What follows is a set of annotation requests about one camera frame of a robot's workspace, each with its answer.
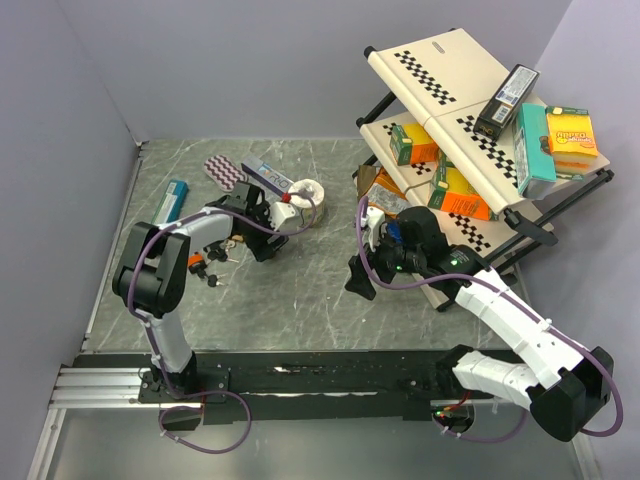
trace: table surface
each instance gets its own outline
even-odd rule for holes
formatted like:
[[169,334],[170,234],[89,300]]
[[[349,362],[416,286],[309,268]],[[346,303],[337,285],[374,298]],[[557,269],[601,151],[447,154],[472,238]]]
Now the table surface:
[[212,289],[189,276],[179,309],[194,349],[505,347],[462,308],[434,311],[419,289],[379,289],[373,302],[344,290],[347,262],[356,252],[351,173],[371,155],[363,140],[201,139],[155,140],[142,146],[141,168],[85,351],[148,349],[139,324],[111,292],[111,276],[131,226],[151,220],[170,179],[189,185],[182,215],[223,194],[202,170],[204,161],[216,154],[227,155],[237,166],[253,154],[293,180],[317,180],[325,188],[326,210],[318,225],[292,237],[273,260],[257,263],[238,245],[230,256],[239,263],[212,264],[209,272],[224,274],[220,281],[225,286]]

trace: box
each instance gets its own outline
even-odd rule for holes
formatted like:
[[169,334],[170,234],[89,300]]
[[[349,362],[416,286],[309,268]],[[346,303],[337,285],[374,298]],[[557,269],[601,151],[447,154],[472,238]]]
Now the box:
[[556,170],[565,174],[585,173],[598,158],[589,111],[583,108],[547,107],[549,150]]
[[480,112],[473,131],[491,140],[498,140],[504,127],[515,118],[525,98],[533,90],[539,76],[540,73],[535,70],[516,65]]
[[438,168],[431,179],[430,208],[480,220],[498,220],[498,215],[474,190],[447,156],[440,152]]
[[524,103],[513,123],[518,193],[543,199],[556,183],[556,167],[549,153],[547,114],[541,105]]
[[400,191],[389,173],[381,168],[367,191],[369,205],[377,207],[386,215],[395,218],[398,213],[411,207],[407,197]]
[[435,162],[438,159],[438,145],[419,123],[394,125],[389,145],[398,165]]
[[274,170],[258,157],[249,155],[240,164],[242,171],[255,178],[262,185],[281,197],[289,191],[293,180]]

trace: black rail base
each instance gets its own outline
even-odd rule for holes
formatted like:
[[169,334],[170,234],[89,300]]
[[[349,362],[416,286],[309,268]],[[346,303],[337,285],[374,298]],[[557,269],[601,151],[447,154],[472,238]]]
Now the black rail base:
[[[482,353],[521,363],[511,350]],[[215,378],[222,385],[211,385],[207,380],[206,387],[241,394],[255,420],[401,417],[429,421],[432,401],[458,400],[464,394],[456,382],[450,381],[451,369],[438,368],[438,362],[449,354],[444,350],[199,353],[198,377]],[[73,367],[149,365],[149,355],[96,354],[78,356]],[[145,374],[141,403],[184,403],[165,392],[151,391],[151,382]],[[476,392],[473,398],[491,397]],[[235,399],[206,399],[204,424],[226,424],[244,418],[244,409]]]

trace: lavender wall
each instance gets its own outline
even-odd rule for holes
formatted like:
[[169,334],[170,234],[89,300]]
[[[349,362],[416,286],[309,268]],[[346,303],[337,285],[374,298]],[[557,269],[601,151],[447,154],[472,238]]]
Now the lavender wall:
[[135,144],[55,2],[0,2],[0,478],[25,478],[77,353]]
[[357,137],[367,45],[463,27],[533,65],[570,0],[59,0],[138,140]]
[[[555,221],[560,243],[524,265],[533,305],[587,346],[616,361],[625,423],[614,437],[593,439],[606,479],[638,476],[640,398],[640,4],[574,0],[538,68],[548,103],[589,108],[602,152],[616,177]],[[609,405],[590,427],[611,425]]]

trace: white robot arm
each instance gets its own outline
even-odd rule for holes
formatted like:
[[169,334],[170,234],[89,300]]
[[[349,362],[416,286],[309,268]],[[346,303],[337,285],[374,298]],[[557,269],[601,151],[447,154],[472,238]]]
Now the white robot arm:
[[[393,223],[400,241],[388,234],[389,225],[381,233],[381,223],[381,212],[373,207],[360,221],[368,240],[364,254],[380,279],[376,283],[389,288],[399,271],[424,278],[446,274],[475,278],[448,278],[431,286],[474,313],[524,362],[503,362],[460,345],[439,362],[441,377],[447,378],[441,385],[444,391],[475,390],[511,401],[530,410],[548,433],[564,441],[608,401],[610,387],[598,369],[553,335],[551,321],[513,293],[474,250],[448,245],[429,209],[413,207],[398,215]],[[345,288],[373,299],[375,291],[360,255],[349,266],[352,277]],[[613,359],[606,351],[597,347],[589,353],[609,373],[613,371]]]
[[127,305],[133,272],[144,247],[151,237],[167,230],[148,255],[149,259],[160,259],[157,265],[144,264],[133,299],[141,323],[145,329],[151,330],[152,335],[147,333],[147,339],[151,342],[153,338],[157,344],[158,355],[152,357],[152,364],[160,369],[162,360],[173,384],[183,391],[193,388],[196,371],[195,355],[185,339],[177,310],[186,283],[187,259],[211,244],[238,234],[244,237],[247,247],[261,262],[273,257],[288,240],[285,236],[275,236],[240,222],[234,216],[216,214],[220,210],[241,215],[268,231],[294,231],[300,224],[300,217],[293,206],[284,202],[270,205],[265,201],[261,188],[238,182],[230,195],[200,210],[195,215],[199,218],[163,225],[144,222],[134,225],[112,282],[114,293]]

